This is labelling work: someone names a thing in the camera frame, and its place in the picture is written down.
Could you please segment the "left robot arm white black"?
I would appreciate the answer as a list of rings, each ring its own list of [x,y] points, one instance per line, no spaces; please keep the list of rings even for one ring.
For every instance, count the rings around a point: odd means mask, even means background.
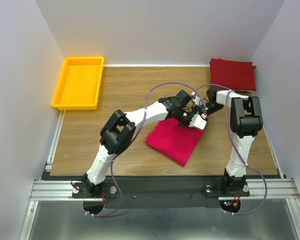
[[[101,193],[101,184],[115,157],[133,142],[143,126],[166,119],[176,119],[190,128],[198,128],[204,112],[197,97],[180,90],[176,96],[162,97],[153,104],[130,112],[116,110],[100,131],[96,157],[82,177],[83,190],[90,197]]]

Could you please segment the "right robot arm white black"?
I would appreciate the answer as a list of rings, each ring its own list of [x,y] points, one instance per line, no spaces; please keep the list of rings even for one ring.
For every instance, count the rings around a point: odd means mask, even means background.
[[[232,149],[229,162],[220,182],[220,190],[225,195],[239,193],[246,185],[246,168],[253,141],[263,128],[260,99],[245,96],[231,90],[210,87],[207,113],[213,114],[222,108],[226,110],[226,127]]]

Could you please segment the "pink red t shirt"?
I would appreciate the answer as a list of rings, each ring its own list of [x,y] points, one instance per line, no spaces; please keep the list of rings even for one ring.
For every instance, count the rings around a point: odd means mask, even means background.
[[[159,121],[145,143],[184,167],[203,135],[202,130],[180,126],[178,120],[169,118]]]

